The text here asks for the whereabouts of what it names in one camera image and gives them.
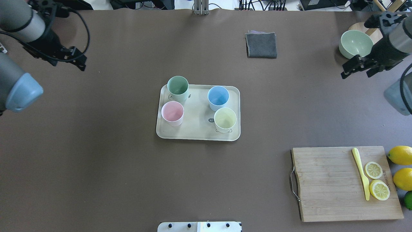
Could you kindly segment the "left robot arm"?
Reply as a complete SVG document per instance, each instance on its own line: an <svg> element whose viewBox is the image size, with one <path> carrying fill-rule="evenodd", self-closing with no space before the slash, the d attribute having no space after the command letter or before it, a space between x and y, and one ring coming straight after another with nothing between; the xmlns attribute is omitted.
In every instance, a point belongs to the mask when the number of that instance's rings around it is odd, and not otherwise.
<svg viewBox="0 0 412 232"><path fill-rule="evenodd" d="M86 52L90 46L90 32L86 27L87 44L83 51L75 46L64 46L52 26L57 17L67 18L80 13L54 0L2 0L1 35L14 39L33 58L52 66L59 62L86 68ZM1 44L1 114L21 112L43 95L43 87L13 60L13 55Z"/></svg>

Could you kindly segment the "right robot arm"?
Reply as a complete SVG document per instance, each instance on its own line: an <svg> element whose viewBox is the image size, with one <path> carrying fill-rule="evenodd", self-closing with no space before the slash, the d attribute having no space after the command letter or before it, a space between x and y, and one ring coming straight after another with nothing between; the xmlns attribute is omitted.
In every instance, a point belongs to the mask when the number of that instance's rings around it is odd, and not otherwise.
<svg viewBox="0 0 412 232"><path fill-rule="evenodd" d="M379 72L393 69L411 56L411 17L400 15L392 22L381 19L378 27L383 38L372 46L366 56L354 55L343 64L343 79L363 71L366 71L368 77L372 77ZM400 114L411 115L411 65L384 91L384 97Z"/></svg>

